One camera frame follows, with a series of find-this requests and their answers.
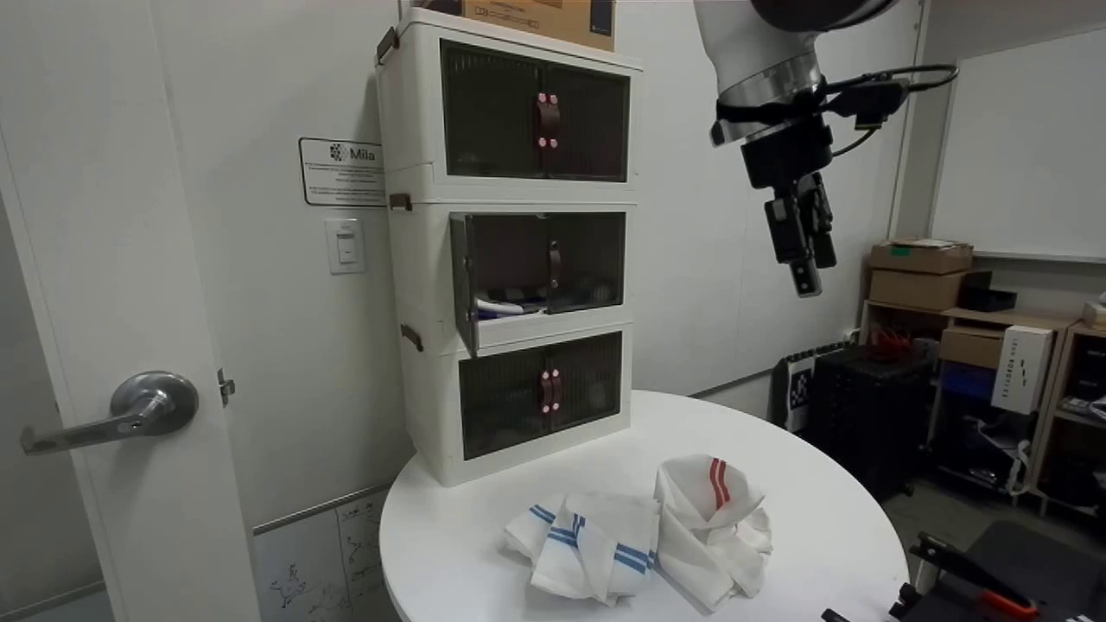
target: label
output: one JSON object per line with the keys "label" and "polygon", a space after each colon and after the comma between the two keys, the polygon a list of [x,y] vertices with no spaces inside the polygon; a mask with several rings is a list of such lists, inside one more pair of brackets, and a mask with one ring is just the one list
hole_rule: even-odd
{"label": "label", "polygon": [[300,184],[311,208],[384,208],[376,143],[300,139]]}

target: door handle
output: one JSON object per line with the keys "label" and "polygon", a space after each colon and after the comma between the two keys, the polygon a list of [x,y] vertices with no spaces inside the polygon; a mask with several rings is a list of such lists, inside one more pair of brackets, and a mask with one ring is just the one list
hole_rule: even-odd
{"label": "door handle", "polygon": [[199,393],[185,377],[168,369],[145,369],[129,377],[111,393],[108,423],[59,428],[45,437],[36,437],[34,428],[24,428],[21,445],[24,452],[61,452],[61,451],[99,445],[99,443],[118,443],[136,437],[174,437],[193,423],[197,406],[199,406]]}

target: white cloth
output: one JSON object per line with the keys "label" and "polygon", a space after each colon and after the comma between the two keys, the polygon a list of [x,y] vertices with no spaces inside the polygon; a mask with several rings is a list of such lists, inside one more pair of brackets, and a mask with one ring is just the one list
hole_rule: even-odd
{"label": "white cloth", "polygon": [[770,558],[762,496],[724,459],[679,457],[655,474],[661,573],[697,610],[759,595]]}
{"label": "white cloth", "polygon": [[545,497],[505,528],[508,550],[532,559],[532,587],[593,601],[627,599],[654,578],[655,537],[654,500],[611,496]]}

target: tabletop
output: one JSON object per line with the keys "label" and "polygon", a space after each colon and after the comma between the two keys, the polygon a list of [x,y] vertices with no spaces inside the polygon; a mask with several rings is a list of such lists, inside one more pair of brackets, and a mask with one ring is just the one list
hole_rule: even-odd
{"label": "tabletop", "polygon": [[[563,490],[654,497],[655,466],[712,452],[767,497],[774,553],[756,599],[705,614],[661,573],[623,604],[563,601],[530,587],[530,564],[501,548],[505,526]],[[905,553],[877,500],[826,452],[762,417],[678,393],[631,393],[626,431],[443,489],[422,457],[394,480],[379,519],[379,564],[409,622],[850,622],[884,620],[905,583]]]}

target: white cabinet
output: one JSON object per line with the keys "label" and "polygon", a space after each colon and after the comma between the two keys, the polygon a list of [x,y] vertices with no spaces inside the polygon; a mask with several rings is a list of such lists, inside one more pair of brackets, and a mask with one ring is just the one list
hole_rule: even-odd
{"label": "white cabinet", "polygon": [[427,12],[379,47],[405,409],[444,485],[627,424],[631,77]]}

